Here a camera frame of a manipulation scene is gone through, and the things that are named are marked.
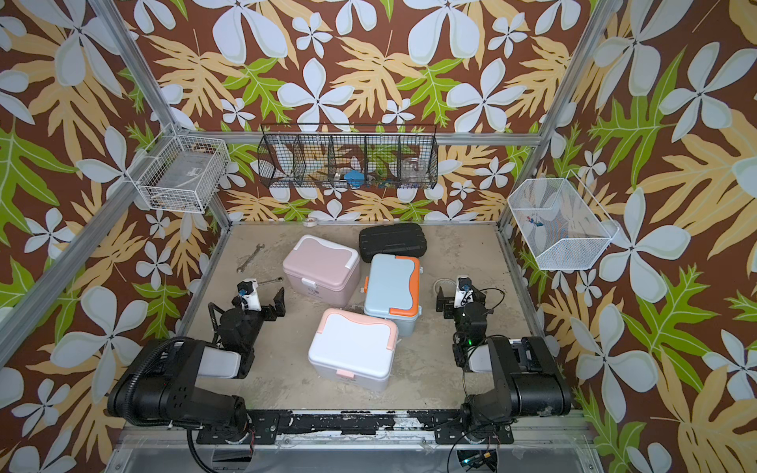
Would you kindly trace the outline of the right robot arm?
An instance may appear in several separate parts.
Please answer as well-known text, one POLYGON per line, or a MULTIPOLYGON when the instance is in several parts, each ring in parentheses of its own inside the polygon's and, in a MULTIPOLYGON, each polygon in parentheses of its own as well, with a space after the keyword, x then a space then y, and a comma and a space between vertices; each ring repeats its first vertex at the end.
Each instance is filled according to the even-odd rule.
POLYGON ((465 433, 492 432, 520 417, 552 417, 570 413, 570 388, 542 337, 512 340, 487 333, 487 289, 473 286, 467 277, 455 283, 455 293, 436 292, 436 311, 455 322, 453 358, 463 374, 492 374, 493 388, 467 394, 461 404, 465 433))

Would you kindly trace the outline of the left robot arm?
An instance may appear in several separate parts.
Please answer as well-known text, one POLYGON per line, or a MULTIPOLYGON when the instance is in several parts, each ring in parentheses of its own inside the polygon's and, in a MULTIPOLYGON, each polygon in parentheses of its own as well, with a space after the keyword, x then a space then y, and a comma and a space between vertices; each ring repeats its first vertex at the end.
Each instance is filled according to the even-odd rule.
POLYGON ((210 303, 211 341, 176 336, 148 343, 108 395, 108 415, 138 427, 179 426, 242 437, 248 429, 244 400, 196 386, 197 378, 245 378, 266 321, 286 315, 285 290, 260 305, 252 281, 238 285, 230 309, 210 303))

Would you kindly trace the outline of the white first aid kit box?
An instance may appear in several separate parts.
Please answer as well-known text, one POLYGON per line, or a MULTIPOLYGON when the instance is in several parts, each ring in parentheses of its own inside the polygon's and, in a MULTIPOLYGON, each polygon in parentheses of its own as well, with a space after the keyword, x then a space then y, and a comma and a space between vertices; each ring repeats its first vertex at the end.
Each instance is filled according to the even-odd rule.
POLYGON ((390 382, 398 328, 390 320, 327 309, 308 359, 323 378, 381 392, 390 382))

